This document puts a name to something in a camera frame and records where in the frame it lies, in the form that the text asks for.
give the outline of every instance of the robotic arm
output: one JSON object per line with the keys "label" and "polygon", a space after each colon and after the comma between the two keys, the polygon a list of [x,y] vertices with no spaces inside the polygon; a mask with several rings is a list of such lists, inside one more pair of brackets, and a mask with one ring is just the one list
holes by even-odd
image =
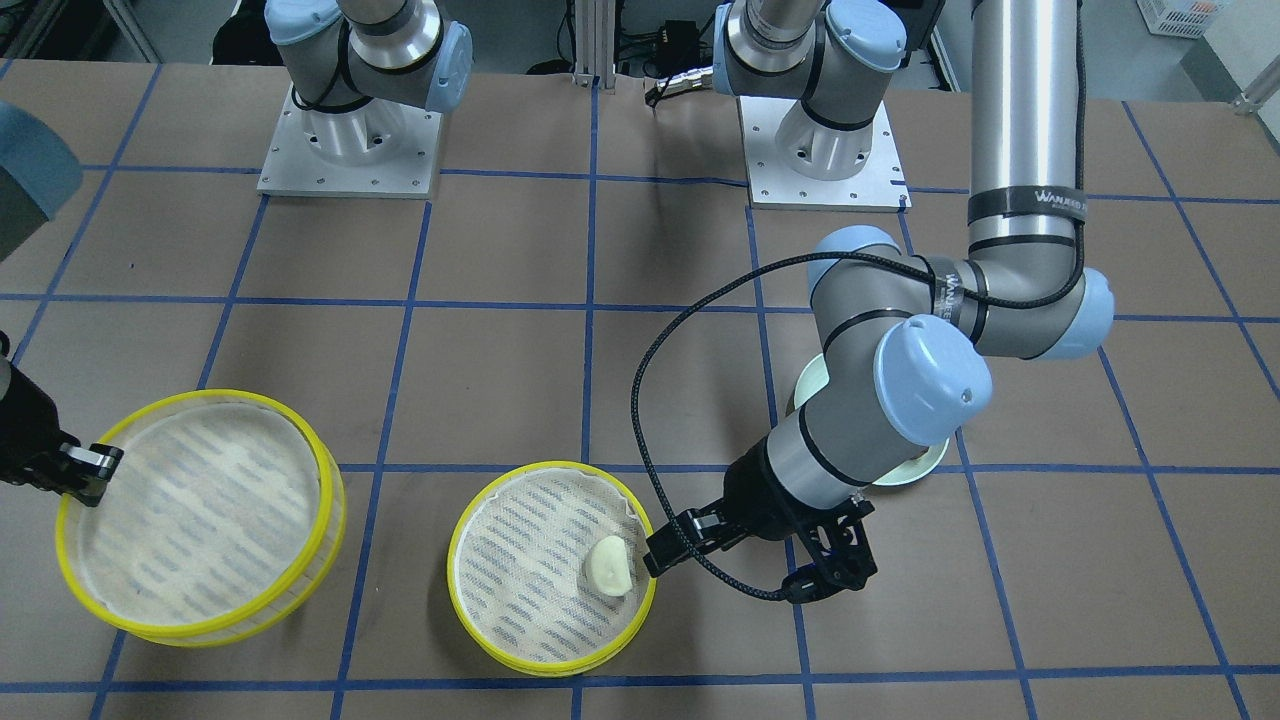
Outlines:
{"label": "robotic arm", "polygon": [[[750,69],[765,82],[781,76],[760,73],[813,63],[810,77],[828,77],[803,49],[829,35],[842,4],[859,3],[832,0],[826,23],[806,27],[796,18],[818,3],[737,0],[722,28],[732,58],[717,72],[735,88],[735,73]],[[721,500],[649,538],[652,575],[750,536],[796,534],[813,562],[772,598],[799,603],[860,589],[876,573],[861,525],[873,507],[860,488],[987,405],[982,355],[1069,359],[1101,345],[1115,302],[1106,278],[1083,265],[1078,23],[1076,0],[975,1],[969,258],[902,258],[873,227],[824,238],[819,252],[859,252],[809,263],[829,384],[728,468]],[[762,58],[774,46],[783,59],[772,70],[753,64],[735,37]],[[804,113],[822,126],[814,109]]]}
{"label": "robotic arm", "polygon": [[[67,145],[0,101],[0,260],[51,219],[79,183],[79,161]],[[54,401],[9,363],[3,332],[0,355],[0,480],[97,506],[124,454],[106,445],[81,447],[63,432]]]}

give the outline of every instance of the black cable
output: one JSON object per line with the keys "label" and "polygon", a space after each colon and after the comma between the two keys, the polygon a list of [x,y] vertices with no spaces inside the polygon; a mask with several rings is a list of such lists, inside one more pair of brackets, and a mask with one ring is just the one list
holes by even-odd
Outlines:
{"label": "black cable", "polygon": [[[1084,86],[1084,29],[1083,26],[1080,24],[1080,9],[1079,9],[1080,4],[1076,5],[1076,26],[1075,26],[1075,64],[1076,64],[1075,186],[1076,190],[1083,191],[1085,86]],[[1071,277],[1068,281],[1068,283],[1057,292],[1053,292],[1038,300],[1012,301],[1012,300],[992,297],[986,292],[965,290],[964,291],[965,297],[977,300],[979,302],[986,302],[987,305],[995,307],[1007,307],[1012,310],[1042,307],[1044,305],[1057,302],[1062,297],[1066,297],[1066,295],[1071,292],[1071,290],[1074,290],[1075,283],[1079,281],[1080,274],[1084,270],[1083,223],[1075,224],[1074,246],[1075,246],[1075,266],[1071,270]],[[882,258],[879,255],[870,255],[865,252],[810,252],[808,255],[797,255],[795,258],[787,258],[785,260],[778,260],[777,263],[771,263],[762,268],[756,268],[750,273],[739,277],[737,279],[731,281],[728,284],[703,297],[698,302],[694,302],[692,305],[682,310],[678,315],[676,315],[676,318],[671,320],[671,323],[667,324],[667,327],[653,341],[653,343],[649,346],[649,350],[645,351],[644,357],[640,360],[640,365],[636,368],[635,380],[632,380],[631,383],[631,429],[635,432],[636,436],[636,446],[640,450],[640,460],[644,461],[645,473],[648,473],[649,475],[649,482],[653,483],[654,493],[658,496],[658,502],[662,505],[662,510],[667,515],[668,524],[671,524],[675,528],[676,537],[680,538],[680,542],[684,546],[685,552],[687,552],[689,556],[696,560],[699,565],[705,568],[707,571],[709,571],[712,575],[716,575],[716,578],[718,578],[728,587],[759,600],[782,601],[787,600],[787,594],[781,589],[777,591],[760,589],[754,585],[749,585],[739,580],[737,578],[730,575],[728,573],[722,570],[718,565],[712,562],[710,559],[703,555],[694,546],[692,541],[689,539],[689,536],[685,534],[684,529],[680,527],[680,523],[676,520],[676,512],[671,507],[671,501],[667,498],[666,491],[663,491],[662,488],[662,480],[658,478],[658,469],[654,468],[653,457],[649,455],[649,446],[648,443],[645,443],[644,439],[644,429],[640,425],[640,384],[644,380],[644,373],[649,368],[649,363],[653,361],[654,355],[657,355],[658,352],[658,348],[660,348],[662,345],[667,341],[667,338],[671,337],[671,333],[676,332],[676,328],[678,328],[691,315],[694,315],[703,307],[710,305],[712,302],[719,300],[724,295],[728,295],[730,292],[737,290],[740,286],[751,282],[755,278],[759,278],[760,275],[772,273],[774,270],[780,270],[782,268],[790,268],[792,265],[799,265],[801,263],[810,263],[814,260],[858,260],[931,286],[933,284],[934,279],[933,273],[928,270],[920,270],[905,263],[899,263],[888,258]]]}
{"label": "black cable", "polygon": [[[577,31],[573,29],[573,0],[564,0],[564,22],[568,24],[568,47],[573,63],[577,61]],[[556,36],[556,50],[559,50],[559,35]]]}
{"label": "black cable", "polygon": [[[701,45],[701,41],[703,41],[703,36],[707,35],[707,28],[712,27],[713,22],[716,22],[716,13],[712,13],[712,17],[707,18],[707,22],[703,23],[701,29],[698,31],[698,36],[694,37],[694,44],[690,45],[687,50],[685,50],[685,54],[681,55],[681,59],[687,58],[690,53],[696,51],[699,49],[699,46]],[[658,109],[658,102],[662,102],[663,96],[667,95],[667,86],[671,85],[671,78],[672,77],[675,77],[675,76],[667,76],[667,79],[663,81],[660,88],[654,88],[654,90],[650,90],[649,92],[645,92],[644,104],[648,105],[649,108],[653,108],[654,110],[657,110]]]}
{"label": "black cable", "polygon": [[[338,60],[333,65],[333,76],[329,77],[329,83],[324,86],[324,91],[320,94],[320,97],[317,97],[314,102],[308,102],[298,95],[297,86],[289,88],[289,96],[293,99],[293,104],[297,105],[300,110],[325,111],[333,109],[332,106],[325,105],[324,101],[329,97],[329,94],[333,92],[333,88],[338,86],[338,79],[343,78],[343,74],[346,74],[343,70],[347,68],[347,46],[349,42],[351,23],[343,18],[342,24],[338,27]],[[344,81],[344,83],[348,90],[358,94],[361,100],[369,100],[369,96],[352,87],[351,82]]]}

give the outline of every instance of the silver arm segment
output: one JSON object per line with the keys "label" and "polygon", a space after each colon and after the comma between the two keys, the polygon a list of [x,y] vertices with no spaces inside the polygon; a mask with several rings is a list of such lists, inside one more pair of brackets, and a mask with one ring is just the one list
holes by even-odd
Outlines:
{"label": "silver arm segment", "polygon": [[471,73],[471,33],[433,0],[270,0],[266,22],[300,99],[325,111],[370,99],[448,113]]}
{"label": "silver arm segment", "polygon": [[[945,439],[980,411],[983,395],[989,395],[984,364],[980,372],[974,365],[977,354],[1074,357],[1102,342],[1114,316],[1106,279],[1093,270],[1073,278],[1084,219],[1076,183],[1076,20],[1075,0],[978,5],[969,259],[902,259],[929,270],[936,278],[932,286],[849,260],[818,275],[810,300],[832,382],[803,414],[771,434],[771,459],[776,446],[780,459],[799,457],[773,466],[788,491],[833,505],[854,484],[873,482],[925,443]],[[874,228],[847,228],[819,250],[897,255],[892,240]],[[1064,286],[1065,296],[1038,307],[961,300],[963,288],[1032,301]],[[914,380],[915,391],[869,392],[868,386],[883,386],[893,370],[888,366],[893,356],[883,351],[890,333],[915,315],[948,320],[922,337],[946,356],[946,364]],[[957,338],[972,347],[956,345]],[[986,392],[973,387],[984,382]],[[932,411],[919,413],[910,407],[911,400],[893,397],[924,393],[929,386],[955,395],[931,398]],[[938,424],[948,413],[948,420]],[[795,448],[797,439],[806,454]],[[805,461],[805,455],[814,460]]]}
{"label": "silver arm segment", "polygon": [[[983,355],[1079,357],[1106,337],[1114,299],[1101,273],[1082,269],[1076,1],[975,4],[968,259],[904,258],[887,233],[860,225],[818,251],[864,259],[809,263],[831,380],[730,466],[723,500],[690,511],[700,530],[713,516],[714,534],[685,532],[705,550],[797,534],[814,565],[772,598],[863,587],[876,566],[859,488],[982,411],[992,393]],[[667,528],[649,546],[654,575],[689,555]]]}

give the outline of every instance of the black device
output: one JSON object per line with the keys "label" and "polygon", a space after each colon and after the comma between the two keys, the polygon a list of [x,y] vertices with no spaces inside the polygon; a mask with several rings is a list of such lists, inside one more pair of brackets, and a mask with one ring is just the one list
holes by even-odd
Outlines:
{"label": "black device", "polygon": [[698,23],[694,20],[667,20],[658,31],[654,42],[653,64],[658,77],[695,68],[700,64],[701,53],[698,42]]}

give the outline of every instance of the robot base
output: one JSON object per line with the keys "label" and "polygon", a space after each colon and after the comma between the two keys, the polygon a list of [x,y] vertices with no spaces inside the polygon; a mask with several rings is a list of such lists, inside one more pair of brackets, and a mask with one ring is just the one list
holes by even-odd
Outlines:
{"label": "robot base", "polygon": [[339,164],[316,151],[300,110],[285,94],[257,191],[302,197],[399,197],[430,200],[439,176],[444,115],[388,102],[403,113],[402,137],[387,152]]}
{"label": "robot base", "polygon": [[783,161],[774,137],[782,118],[795,102],[777,97],[739,97],[753,206],[861,213],[897,213],[911,206],[883,102],[876,111],[876,141],[867,164],[861,172],[842,181],[814,179],[795,172]]}

